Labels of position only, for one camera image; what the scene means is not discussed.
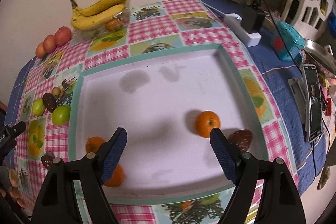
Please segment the person's left hand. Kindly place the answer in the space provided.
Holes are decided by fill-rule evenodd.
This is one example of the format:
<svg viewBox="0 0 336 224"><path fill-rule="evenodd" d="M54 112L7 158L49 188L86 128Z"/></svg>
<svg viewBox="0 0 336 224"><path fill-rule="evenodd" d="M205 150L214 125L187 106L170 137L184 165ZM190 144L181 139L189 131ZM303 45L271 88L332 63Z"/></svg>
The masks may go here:
<svg viewBox="0 0 336 224"><path fill-rule="evenodd" d="M6 166L1 166L1 194L5 197L8 193L21 208L25 209L27 205L21 199L18 187L19 178L16 171L8 169Z"/></svg>

